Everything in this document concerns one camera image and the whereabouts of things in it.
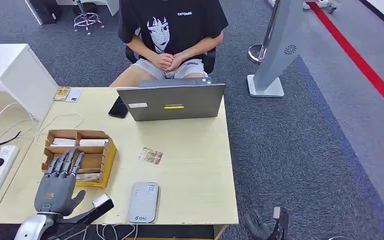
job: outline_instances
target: red floor stripe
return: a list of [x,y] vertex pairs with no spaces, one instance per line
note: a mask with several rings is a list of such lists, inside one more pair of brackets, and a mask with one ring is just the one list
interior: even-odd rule
[[342,49],[351,58],[355,65],[357,65],[360,71],[367,77],[371,84],[373,84],[373,86],[384,98],[384,81],[382,78],[373,70],[372,67],[370,67],[370,65],[356,51],[351,43],[348,42],[344,35],[342,35],[342,33],[337,29],[337,27],[331,22],[328,16],[326,16],[323,10],[315,2],[308,2],[308,5],[314,11],[318,19],[320,19],[321,23],[323,23],[323,25],[327,28],[330,34],[332,34],[337,43],[342,47]]

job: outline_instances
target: desk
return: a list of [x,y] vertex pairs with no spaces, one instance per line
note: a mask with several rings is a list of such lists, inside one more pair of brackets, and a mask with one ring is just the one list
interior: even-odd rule
[[[84,88],[77,103],[54,102],[43,122],[45,126],[55,116],[79,113],[84,118],[79,129],[105,131],[118,150],[106,189],[76,188],[75,194],[85,189],[86,197],[73,214],[89,210],[96,197],[107,193],[115,206],[96,223],[128,224],[133,183],[147,181],[160,186],[156,225],[213,225],[217,235],[222,226],[237,224],[223,101],[216,118],[135,122],[130,115],[108,116],[117,97],[115,88]],[[78,123],[78,116],[62,117],[48,129],[70,129]],[[161,163],[138,160],[143,147],[162,151]],[[43,148],[32,144],[0,204],[0,223],[19,224],[36,213],[33,203],[44,157]]]
[[[0,111],[3,108],[5,108],[5,106],[13,102],[16,102],[16,100],[13,99],[8,93],[0,92]],[[23,109],[23,107],[21,107],[20,105],[10,106],[0,116],[0,134],[2,134],[5,130],[7,130],[13,124],[16,124],[18,121],[21,121],[27,118],[29,118],[29,115]],[[10,131],[8,131],[6,134],[4,134],[2,137],[0,137],[0,139],[2,140],[8,140],[14,137],[18,133],[18,131],[22,131],[24,133],[24,131],[27,131],[29,128],[32,128],[30,132],[27,134],[27,135],[30,135],[31,137],[21,137],[7,144],[7,145],[17,146],[20,149],[20,152],[18,153],[17,158],[12,164],[12,167],[9,170],[7,177],[3,182],[2,187],[0,188],[0,202],[1,202],[1,199],[4,197],[4,194],[8,189],[8,186],[10,185],[13,177],[15,176],[17,169],[19,168],[21,162],[23,161],[24,156],[26,155],[33,141],[32,135],[38,130],[39,125],[40,123],[38,121],[34,121],[33,124],[31,121],[25,121],[23,123],[18,124],[16,127],[14,127]]]

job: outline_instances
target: grey shorts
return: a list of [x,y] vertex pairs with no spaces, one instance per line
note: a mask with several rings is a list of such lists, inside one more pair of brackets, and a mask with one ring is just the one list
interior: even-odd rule
[[202,74],[208,77],[207,73],[204,72],[204,64],[201,59],[191,59],[189,61],[185,61],[178,67],[178,69],[171,72],[164,72],[154,66],[150,61],[143,58],[132,64],[132,66],[137,66],[147,71],[156,79],[183,79],[189,74]]

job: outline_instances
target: yellow sticker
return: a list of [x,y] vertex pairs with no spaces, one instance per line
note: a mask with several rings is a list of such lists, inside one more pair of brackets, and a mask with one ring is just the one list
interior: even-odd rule
[[184,109],[184,106],[165,106],[164,109]]

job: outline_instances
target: grey laptop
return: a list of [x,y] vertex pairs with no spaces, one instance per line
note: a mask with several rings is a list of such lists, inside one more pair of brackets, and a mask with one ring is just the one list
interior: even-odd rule
[[209,78],[146,80],[117,89],[135,121],[217,117],[224,91],[224,83]]

